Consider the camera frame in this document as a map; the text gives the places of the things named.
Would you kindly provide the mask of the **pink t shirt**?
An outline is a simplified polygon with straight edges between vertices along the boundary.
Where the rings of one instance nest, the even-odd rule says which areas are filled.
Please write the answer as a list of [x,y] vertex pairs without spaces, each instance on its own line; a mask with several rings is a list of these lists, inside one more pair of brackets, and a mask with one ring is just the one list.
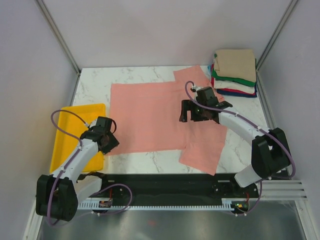
[[208,87],[210,81],[198,65],[173,74],[168,82],[112,84],[109,117],[119,146],[110,154],[180,150],[180,163],[215,175],[227,128],[212,120],[179,121],[186,82]]

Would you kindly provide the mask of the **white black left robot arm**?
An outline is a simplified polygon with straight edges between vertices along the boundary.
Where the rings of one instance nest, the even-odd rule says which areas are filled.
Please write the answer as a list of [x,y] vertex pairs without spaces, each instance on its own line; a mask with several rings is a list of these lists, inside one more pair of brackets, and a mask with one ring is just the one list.
[[39,216],[70,221],[76,214],[78,204],[97,194],[106,196],[110,191],[108,182],[90,176],[78,183],[87,163],[97,154],[107,154],[119,145],[114,136],[116,122],[99,116],[77,138],[78,145],[69,157],[50,175],[42,174],[36,183],[35,212]]

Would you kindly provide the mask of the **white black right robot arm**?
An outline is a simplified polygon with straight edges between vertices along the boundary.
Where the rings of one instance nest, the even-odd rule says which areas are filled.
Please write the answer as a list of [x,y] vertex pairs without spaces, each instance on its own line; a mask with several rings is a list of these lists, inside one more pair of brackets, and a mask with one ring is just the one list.
[[227,101],[219,101],[210,86],[186,87],[179,121],[214,121],[243,138],[251,146],[251,164],[236,173],[229,184],[235,197],[242,196],[251,184],[261,182],[293,164],[286,135],[280,128],[269,129],[253,123]]

